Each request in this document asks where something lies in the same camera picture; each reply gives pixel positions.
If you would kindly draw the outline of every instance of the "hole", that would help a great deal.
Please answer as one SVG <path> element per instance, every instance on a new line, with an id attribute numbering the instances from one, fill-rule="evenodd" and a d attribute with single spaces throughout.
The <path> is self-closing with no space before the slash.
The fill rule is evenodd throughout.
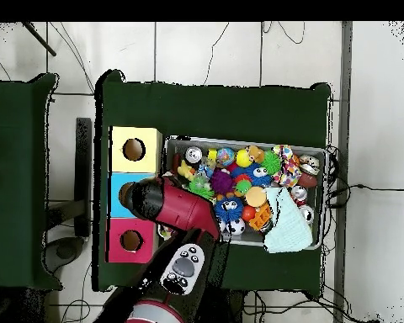
<path id="1" fill-rule="evenodd" d="M 127 193 L 127 190 L 130 188 L 132 184 L 133 184 L 132 182 L 123 184 L 123 187 L 121 187 L 120 191 L 118 192 L 118 200 L 121 203 L 121 205 L 125 208 L 127 208 L 125 202 L 125 194 Z"/>
<path id="2" fill-rule="evenodd" d="M 128 139 L 123 145 L 123 155 L 129 161 L 139 161 L 145 155 L 145 145 L 142 140 Z"/>
<path id="3" fill-rule="evenodd" d="M 120 243 L 128 252 L 136 252 L 141 248 L 143 240 L 141 234 L 137 231 L 128 230 L 121 235 Z"/>

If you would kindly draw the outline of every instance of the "red ball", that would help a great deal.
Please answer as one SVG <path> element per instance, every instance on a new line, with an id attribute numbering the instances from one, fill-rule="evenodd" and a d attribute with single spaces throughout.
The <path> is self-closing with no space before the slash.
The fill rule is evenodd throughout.
<path id="1" fill-rule="evenodd" d="M 242 219 L 248 222 L 256 215 L 256 209 L 250 205 L 246 205 L 242 210 Z"/>

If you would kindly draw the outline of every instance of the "light blue cloth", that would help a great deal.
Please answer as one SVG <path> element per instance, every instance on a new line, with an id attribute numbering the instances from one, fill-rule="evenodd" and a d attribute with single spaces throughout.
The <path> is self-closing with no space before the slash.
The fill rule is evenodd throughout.
<path id="1" fill-rule="evenodd" d="M 286 187 L 266 188 L 274 228 L 265 236 L 268 252 L 299 252 L 312 243 L 310 226 Z"/>

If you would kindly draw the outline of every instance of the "gray tray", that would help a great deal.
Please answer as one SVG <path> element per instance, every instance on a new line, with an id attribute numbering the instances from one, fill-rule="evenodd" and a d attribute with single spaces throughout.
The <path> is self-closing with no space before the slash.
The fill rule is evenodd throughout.
<path id="1" fill-rule="evenodd" d="M 208 149 L 220 149 L 222 147 L 230 147 L 234 151 L 238 151 L 245 146 L 255 145 L 262 149 L 270 149 L 275 144 L 262 144 L 257 142 L 245 141 L 229 141 L 217 139 L 204 139 L 198 137 L 185 137 L 171 135 L 165 139 L 163 150 L 163 171 L 169 171 L 173 164 L 173 155 L 179 153 L 181 157 L 184 156 L 186 150 L 190 146 L 199 147 L 203 154 L 206 156 Z M 313 243 L 306 248 L 306 250 L 317 249 L 322 244 L 323 231 L 325 226 L 325 215 L 327 207 L 325 202 L 327 200 L 327 175 L 329 173 L 329 154 L 324 149 L 290 146 L 292 151 L 297 155 L 310 155 L 316 157 L 320 161 L 320 171 L 317 175 L 317 186 L 308 190 L 307 204 L 314 209 L 314 220 L 311 224 L 313 233 Z M 247 225 L 247 228 L 240 236 L 231 236 L 225 232 L 222 238 L 226 241 L 231 239 L 231 244 L 240 244 L 246 246 L 263 246 L 263 236 Z"/>

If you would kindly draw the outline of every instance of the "table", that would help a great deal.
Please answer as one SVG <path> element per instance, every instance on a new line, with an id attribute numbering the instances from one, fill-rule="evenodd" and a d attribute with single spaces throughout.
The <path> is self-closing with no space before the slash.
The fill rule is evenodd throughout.
<path id="1" fill-rule="evenodd" d="M 111 125 L 154 127 L 163 135 L 287 143 L 324 148 L 330 87 L 185 87 L 160 82 L 123 82 L 107 71 L 96 86 L 94 139 L 93 288 L 128 285 L 137 264 L 104 261 Z M 215 261 L 225 255 L 219 249 Z M 231 245 L 225 289 L 302 289 L 320 293 L 321 248 L 268 254 L 261 247 Z"/>

